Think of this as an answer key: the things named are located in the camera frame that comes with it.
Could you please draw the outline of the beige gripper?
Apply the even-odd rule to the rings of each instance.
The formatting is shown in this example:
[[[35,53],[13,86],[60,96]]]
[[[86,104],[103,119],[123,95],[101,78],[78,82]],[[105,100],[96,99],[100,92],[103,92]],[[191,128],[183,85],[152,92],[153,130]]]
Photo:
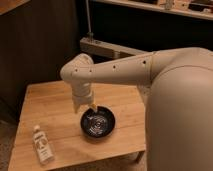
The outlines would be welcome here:
[[[93,103],[94,93],[90,83],[76,83],[72,84],[72,99],[73,99],[73,108],[75,114],[78,113],[80,105],[87,105],[93,111],[98,110],[98,106]]]

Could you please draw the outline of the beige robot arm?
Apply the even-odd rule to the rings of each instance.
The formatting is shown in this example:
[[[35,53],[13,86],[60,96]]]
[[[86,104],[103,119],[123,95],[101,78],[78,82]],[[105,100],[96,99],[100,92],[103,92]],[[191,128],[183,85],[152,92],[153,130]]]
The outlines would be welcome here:
[[[168,49],[98,64],[81,53],[60,76],[75,109],[94,102],[93,83],[147,87],[147,171],[213,171],[213,51]]]

